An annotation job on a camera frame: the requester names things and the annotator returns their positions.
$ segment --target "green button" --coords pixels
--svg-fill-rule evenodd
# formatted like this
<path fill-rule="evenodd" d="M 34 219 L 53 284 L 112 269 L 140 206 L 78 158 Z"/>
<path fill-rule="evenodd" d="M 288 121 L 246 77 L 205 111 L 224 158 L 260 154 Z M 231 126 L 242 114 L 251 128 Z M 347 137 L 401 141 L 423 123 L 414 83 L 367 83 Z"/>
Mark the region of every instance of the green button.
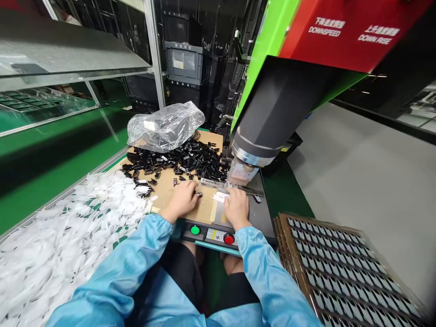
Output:
<path fill-rule="evenodd" d="M 194 234 L 194 235 L 200 234 L 200 228 L 198 228 L 198 226 L 192 226 L 191 227 L 191 233 Z"/>

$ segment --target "blue sleeve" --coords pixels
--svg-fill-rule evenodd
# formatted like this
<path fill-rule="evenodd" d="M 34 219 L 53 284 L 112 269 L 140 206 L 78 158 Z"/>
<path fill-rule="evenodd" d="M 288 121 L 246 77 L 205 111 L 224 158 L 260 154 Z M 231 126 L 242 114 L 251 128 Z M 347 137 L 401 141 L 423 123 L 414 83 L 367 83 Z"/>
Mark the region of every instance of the blue sleeve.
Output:
<path fill-rule="evenodd" d="M 134 307 L 132 295 L 162 256 L 172 230 L 162 216 L 146 216 L 137 232 L 116 247 L 69 302 L 53 312 L 46 326 L 124 326 Z"/>
<path fill-rule="evenodd" d="M 283 269 L 273 248 L 254 227 L 236 232 L 244 272 L 271 326 L 322 326 L 303 293 Z"/>

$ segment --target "black pants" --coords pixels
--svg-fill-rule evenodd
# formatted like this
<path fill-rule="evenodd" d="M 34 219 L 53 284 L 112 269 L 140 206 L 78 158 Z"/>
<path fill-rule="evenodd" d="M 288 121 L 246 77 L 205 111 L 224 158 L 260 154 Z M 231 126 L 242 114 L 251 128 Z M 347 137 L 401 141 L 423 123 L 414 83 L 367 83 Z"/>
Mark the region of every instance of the black pants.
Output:
<path fill-rule="evenodd" d="M 191 303 L 200 311 L 203 299 L 203 283 L 197 260 L 191 251 L 181 243 L 168 243 L 158 264 L 172 277 Z M 134 295 L 135 308 L 126 320 L 126 326 L 137 326 L 141 321 L 140 304 L 144 303 L 157 270 L 150 269 L 143 284 Z M 259 303 L 259 299 L 251 288 L 243 272 L 231 274 L 224 285 L 218 304 L 213 312 L 249 303 Z"/>

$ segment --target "person's left hand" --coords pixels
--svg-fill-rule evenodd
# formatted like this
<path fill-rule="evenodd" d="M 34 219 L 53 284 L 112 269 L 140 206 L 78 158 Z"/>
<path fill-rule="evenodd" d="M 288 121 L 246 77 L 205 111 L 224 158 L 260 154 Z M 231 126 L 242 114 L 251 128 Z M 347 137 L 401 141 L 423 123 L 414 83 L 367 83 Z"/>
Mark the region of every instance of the person's left hand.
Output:
<path fill-rule="evenodd" d="M 193 195 L 197 182 L 187 180 L 174 187 L 174 195 L 168 205 L 159 211 L 159 214 L 170 223 L 174 224 L 178 217 L 187 214 L 194 209 L 199 198 L 198 194 Z"/>

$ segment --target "control panel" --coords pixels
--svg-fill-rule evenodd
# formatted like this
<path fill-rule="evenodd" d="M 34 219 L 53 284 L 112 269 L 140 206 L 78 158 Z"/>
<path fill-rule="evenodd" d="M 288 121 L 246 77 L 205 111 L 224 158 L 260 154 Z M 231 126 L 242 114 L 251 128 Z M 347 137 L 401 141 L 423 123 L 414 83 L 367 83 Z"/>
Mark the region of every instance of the control panel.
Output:
<path fill-rule="evenodd" d="M 209 225 L 186 220 L 180 238 L 190 242 L 202 241 L 238 250 L 234 230 L 216 224 Z"/>

